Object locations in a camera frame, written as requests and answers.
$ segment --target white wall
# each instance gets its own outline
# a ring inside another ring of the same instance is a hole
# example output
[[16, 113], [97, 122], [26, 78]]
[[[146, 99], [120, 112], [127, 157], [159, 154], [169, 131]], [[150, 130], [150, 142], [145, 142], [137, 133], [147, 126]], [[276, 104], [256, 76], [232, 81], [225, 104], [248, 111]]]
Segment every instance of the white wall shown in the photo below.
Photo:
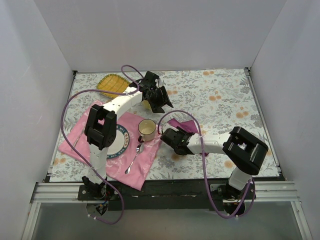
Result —
[[286, 0], [35, 0], [81, 72], [252, 66]]
[[319, 66], [320, 1], [287, 1], [252, 79], [281, 169], [296, 182], [314, 239], [320, 239]]
[[72, 71], [33, 0], [0, 0], [0, 239], [20, 239]]

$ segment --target magenta cloth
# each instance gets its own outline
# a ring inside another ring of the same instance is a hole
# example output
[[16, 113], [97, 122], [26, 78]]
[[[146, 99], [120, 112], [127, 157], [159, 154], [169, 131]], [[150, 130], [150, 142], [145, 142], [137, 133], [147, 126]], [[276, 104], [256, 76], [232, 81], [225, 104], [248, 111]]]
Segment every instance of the magenta cloth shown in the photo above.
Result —
[[[94, 104], [101, 106], [103, 103], [96, 100], [91, 104], [91, 106]], [[76, 141], [86, 125], [91, 106], [88, 107], [88, 109], [84, 112], [67, 136], [72, 144]], [[136, 147], [139, 145], [138, 137], [140, 136], [138, 124], [143, 119], [144, 118], [141, 116], [126, 112], [117, 120], [117, 124], [124, 126], [129, 132], [130, 143], [123, 154], [115, 158], [107, 159], [105, 168], [106, 174], [109, 177], [139, 191], [146, 180], [162, 142], [160, 141], [160, 135], [158, 134], [154, 140], [145, 142], [144, 150], [137, 156], [136, 160], [132, 164], [130, 173], [125, 174], [126, 169], [129, 167], [136, 155]], [[82, 136], [79, 138], [75, 148], [90, 162], [89, 144], [85, 134], [82, 134]], [[59, 146], [58, 150], [76, 160], [79, 160], [82, 163], [85, 163], [85, 161], [71, 149], [66, 141]]]
[[171, 119], [168, 121], [168, 124], [170, 124], [172, 127], [176, 128], [176, 127], [180, 127], [183, 130], [185, 130], [188, 133], [199, 133], [197, 126], [195, 124], [195, 122], [193, 120], [190, 121], [184, 121], [184, 122], [178, 122], [175, 118]]

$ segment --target spoon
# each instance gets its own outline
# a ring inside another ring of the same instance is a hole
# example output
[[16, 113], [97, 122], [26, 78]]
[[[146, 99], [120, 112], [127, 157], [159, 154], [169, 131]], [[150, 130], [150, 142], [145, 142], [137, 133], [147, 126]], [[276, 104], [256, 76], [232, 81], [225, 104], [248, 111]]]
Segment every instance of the spoon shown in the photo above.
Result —
[[140, 153], [143, 152], [144, 147], [145, 147], [145, 145], [144, 145], [143, 142], [140, 143], [140, 144], [136, 147], [136, 149], [135, 149], [135, 152], [136, 152], [135, 157], [134, 157], [134, 159], [132, 160], [130, 166], [127, 168], [127, 170], [125, 170], [125, 172], [124, 172], [125, 174], [128, 174], [128, 173], [130, 172], [130, 168], [131, 168], [132, 164], [134, 163], [136, 157], [137, 157]]

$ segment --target plate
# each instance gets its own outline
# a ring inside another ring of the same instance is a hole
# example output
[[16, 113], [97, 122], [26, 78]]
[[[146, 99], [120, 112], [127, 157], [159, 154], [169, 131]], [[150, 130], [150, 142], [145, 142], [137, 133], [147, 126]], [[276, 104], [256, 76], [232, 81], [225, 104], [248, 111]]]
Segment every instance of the plate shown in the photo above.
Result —
[[127, 150], [129, 143], [130, 136], [128, 130], [124, 126], [117, 124], [115, 140], [108, 149], [106, 159], [119, 157]]

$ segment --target cup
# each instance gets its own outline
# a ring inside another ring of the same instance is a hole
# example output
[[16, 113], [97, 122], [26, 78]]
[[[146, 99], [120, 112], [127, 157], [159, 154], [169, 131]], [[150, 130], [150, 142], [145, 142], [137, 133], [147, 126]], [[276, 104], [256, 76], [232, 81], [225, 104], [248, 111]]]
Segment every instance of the cup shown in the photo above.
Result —
[[138, 125], [140, 133], [139, 142], [149, 142], [156, 137], [156, 123], [151, 119], [144, 119]]

